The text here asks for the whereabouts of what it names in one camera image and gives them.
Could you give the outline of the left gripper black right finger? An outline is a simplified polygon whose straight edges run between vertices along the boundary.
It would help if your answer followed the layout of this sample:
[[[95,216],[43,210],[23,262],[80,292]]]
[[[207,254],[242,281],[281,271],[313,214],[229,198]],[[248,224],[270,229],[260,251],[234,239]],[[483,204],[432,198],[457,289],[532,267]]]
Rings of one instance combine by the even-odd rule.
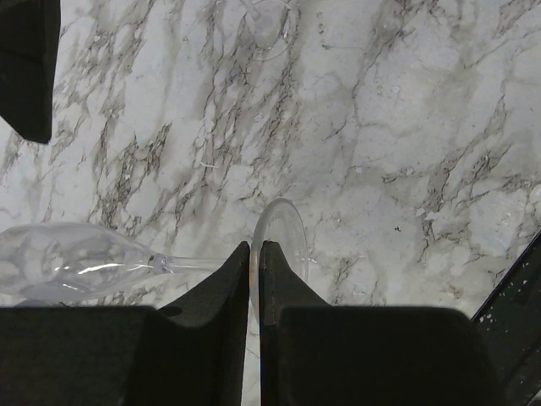
[[[278,243],[259,264],[264,405],[502,405],[483,339],[460,311],[332,306]]]

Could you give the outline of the clear wine glass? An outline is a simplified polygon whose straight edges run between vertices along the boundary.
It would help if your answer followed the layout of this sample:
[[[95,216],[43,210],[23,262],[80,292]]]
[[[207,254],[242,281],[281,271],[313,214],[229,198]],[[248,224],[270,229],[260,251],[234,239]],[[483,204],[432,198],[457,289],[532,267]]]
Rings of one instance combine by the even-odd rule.
[[[245,9],[243,22],[254,43],[254,59],[258,62],[282,55],[292,44],[297,31],[297,1],[241,0]]]
[[[1,234],[1,290],[22,297],[2,313],[47,311],[64,302],[99,299],[157,276],[212,274],[222,259],[160,254],[120,233],[90,224],[39,223]],[[223,282],[240,283],[242,303],[255,309],[311,305],[320,297],[307,285],[308,246],[302,219],[287,199],[272,201],[254,230],[249,263],[240,277],[220,273],[186,297],[180,322],[203,326],[227,306]]]

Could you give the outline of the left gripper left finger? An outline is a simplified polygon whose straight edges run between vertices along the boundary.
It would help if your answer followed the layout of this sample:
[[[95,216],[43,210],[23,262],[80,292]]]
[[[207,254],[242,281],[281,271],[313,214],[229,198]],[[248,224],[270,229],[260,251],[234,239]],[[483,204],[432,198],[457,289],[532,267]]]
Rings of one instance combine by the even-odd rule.
[[[238,405],[249,309],[241,243],[162,309],[1,310],[4,405]]]

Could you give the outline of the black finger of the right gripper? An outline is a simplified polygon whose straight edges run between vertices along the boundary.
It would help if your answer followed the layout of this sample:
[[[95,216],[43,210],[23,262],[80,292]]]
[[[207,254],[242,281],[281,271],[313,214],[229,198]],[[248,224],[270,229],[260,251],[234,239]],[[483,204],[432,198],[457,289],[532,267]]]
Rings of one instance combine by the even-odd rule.
[[[1,118],[25,140],[52,137],[58,0],[1,2]]]

